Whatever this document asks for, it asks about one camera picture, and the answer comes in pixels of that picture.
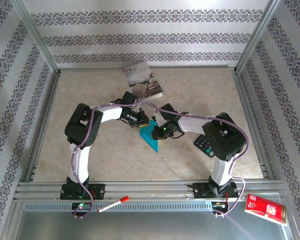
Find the metal rail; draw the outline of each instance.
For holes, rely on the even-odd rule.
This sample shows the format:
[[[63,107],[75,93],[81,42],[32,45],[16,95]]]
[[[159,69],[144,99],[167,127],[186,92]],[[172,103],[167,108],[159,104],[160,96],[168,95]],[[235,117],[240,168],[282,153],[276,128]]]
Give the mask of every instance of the metal rail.
[[[109,202],[129,196],[130,202],[188,202],[188,201],[224,201],[224,198],[195,199],[193,189],[188,187],[193,183],[207,183],[207,180],[150,180],[150,181],[105,181],[91,182],[92,184],[105,184],[104,199],[95,202]],[[17,185],[14,202],[64,202],[60,200],[63,182],[20,182]],[[236,181],[238,191],[243,184]],[[280,180],[246,179],[247,193],[259,196],[267,195],[286,197]],[[69,200],[68,202],[82,202],[82,200]]]

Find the marker pen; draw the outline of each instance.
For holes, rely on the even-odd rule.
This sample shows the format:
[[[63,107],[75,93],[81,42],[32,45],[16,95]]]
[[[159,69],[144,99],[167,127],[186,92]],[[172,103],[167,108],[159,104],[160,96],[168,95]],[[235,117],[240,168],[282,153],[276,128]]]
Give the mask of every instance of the marker pen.
[[[129,200],[129,197],[128,197],[128,196],[125,196],[125,197],[121,198],[120,200],[115,201],[115,202],[113,202],[113,203],[111,203],[111,204],[109,204],[109,205],[107,205],[107,206],[100,207],[100,208],[97,210],[97,212],[98,212],[98,213],[101,213],[101,212],[103,212],[103,211],[105,211],[105,210],[107,210],[107,209],[113,208],[114,206],[117,206],[117,205],[119,205],[119,204],[121,204],[121,203],[123,203],[123,202],[125,202],[125,201],[128,201],[128,200]]]

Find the patterned wallpaper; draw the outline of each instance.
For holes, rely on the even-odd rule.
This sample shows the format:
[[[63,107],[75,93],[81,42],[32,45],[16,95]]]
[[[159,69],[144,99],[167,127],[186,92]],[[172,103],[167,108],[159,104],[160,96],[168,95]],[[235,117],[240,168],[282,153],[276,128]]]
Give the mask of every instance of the patterned wallpaper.
[[[61,69],[234,67],[268,0],[26,0]]]
[[[280,3],[241,77],[300,231],[300,0]]]
[[[0,0],[0,237],[34,151],[51,77],[17,12]]]

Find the bracket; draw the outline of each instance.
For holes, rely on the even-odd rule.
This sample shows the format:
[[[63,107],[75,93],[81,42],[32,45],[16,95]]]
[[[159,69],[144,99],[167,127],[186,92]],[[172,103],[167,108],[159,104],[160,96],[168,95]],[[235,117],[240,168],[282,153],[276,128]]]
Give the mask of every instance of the bracket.
[[[105,187],[104,184],[93,184],[89,183],[88,190],[92,194],[94,200],[103,200],[105,196]],[[63,184],[60,193],[61,200],[90,200],[88,194],[85,196],[80,196],[76,191],[73,191],[68,184]]]
[[[209,189],[208,182],[195,182],[192,184],[194,199],[213,199],[216,198]],[[229,194],[229,198],[238,198],[238,188],[234,182],[230,183],[230,186],[226,190]]]

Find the beige tile floor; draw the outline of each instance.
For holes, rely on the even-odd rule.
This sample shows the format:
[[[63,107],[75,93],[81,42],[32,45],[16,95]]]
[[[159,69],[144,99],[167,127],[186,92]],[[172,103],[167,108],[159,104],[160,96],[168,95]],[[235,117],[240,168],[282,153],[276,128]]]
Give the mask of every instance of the beige tile floor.
[[[157,106],[171,103],[178,112],[208,116],[226,112],[249,133],[230,69],[155,68],[153,75],[164,91],[164,96],[153,101]],[[34,181],[66,181],[71,152],[64,129],[79,103],[106,104],[122,97],[127,89],[120,71],[61,73]],[[154,110],[149,106],[144,109],[151,117]],[[121,121],[104,122],[90,149],[90,180],[208,179],[214,158],[193,145],[197,136],[187,132],[179,139],[161,140],[156,153],[139,136],[139,129]],[[238,160],[233,175],[263,177],[253,144],[247,155]]]

